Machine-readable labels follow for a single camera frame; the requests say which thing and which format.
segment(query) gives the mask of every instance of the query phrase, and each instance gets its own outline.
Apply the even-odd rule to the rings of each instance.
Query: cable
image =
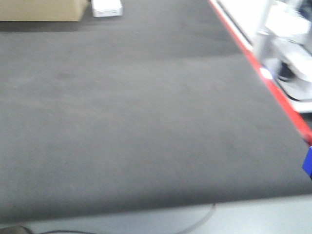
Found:
[[[204,225],[215,213],[215,203],[212,205],[211,209],[206,213],[206,215],[204,217],[202,217],[198,222],[196,222],[195,224],[191,225],[190,227],[175,233],[175,234],[190,234],[193,231],[197,230],[198,228],[200,228],[202,225]]]
[[[174,234],[190,234],[191,232],[200,228],[203,224],[205,224],[215,213],[215,203],[212,205],[211,209],[203,216],[199,221],[195,224],[191,225],[190,227]],[[67,234],[97,234],[97,233],[90,233],[90,232],[82,232],[82,231],[74,231],[74,230],[53,230],[47,231],[38,234],[58,234],[58,233],[67,233]]]

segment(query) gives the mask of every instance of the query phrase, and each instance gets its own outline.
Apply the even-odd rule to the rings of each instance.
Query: red stripe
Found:
[[[288,115],[294,126],[297,128],[301,136],[304,138],[304,140],[309,144],[309,146],[312,146],[312,131],[310,127],[305,123],[303,118],[299,113],[297,113],[292,106],[289,104],[286,96],[282,93],[282,91],[277,88],[272,80],[269,80],[265,78],[262,73],[260,72],[261,65],[258,62],[258,60],[254,57],[252,52],[250,52],[242,43],[242,41],[239,39],[238,35],[235,33],[235,31],[231,28],[231,26],[226,22],[225,18],[222,16],[220,11],[216,8],[216,6],[213,4],[212,0],[208,0],[211,4],[211,6],[214,8],[214,11],[218,15],[219,19],[222,21],[223,25],[226,27],[236,44],[239,46],[241,51],[244,53],[246,58],[248,59],[249,63],[252,65],[252,67],[255,69],[255,71],[258,73],[262,81],[265,83],[269,91],[272,93],[272,95],[276,98],[278,103],[282,106],[285,113]]]

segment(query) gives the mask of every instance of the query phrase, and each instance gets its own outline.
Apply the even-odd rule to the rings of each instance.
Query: cardboard box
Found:
[[[0,21],[80,21],[87,0],[0,0]]]
[[[120,0],[92,0],[94,17],[122,16]]]

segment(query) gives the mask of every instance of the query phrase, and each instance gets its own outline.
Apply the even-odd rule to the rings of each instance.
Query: blue object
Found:
[[[302,169],[311,177],[312,176],[312,146],[309,148]]]

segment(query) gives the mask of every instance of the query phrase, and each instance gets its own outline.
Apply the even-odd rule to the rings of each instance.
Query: gray fabric surface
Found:
[[[0,221],[309,194],[307,146],[205,0],[0,23]]]

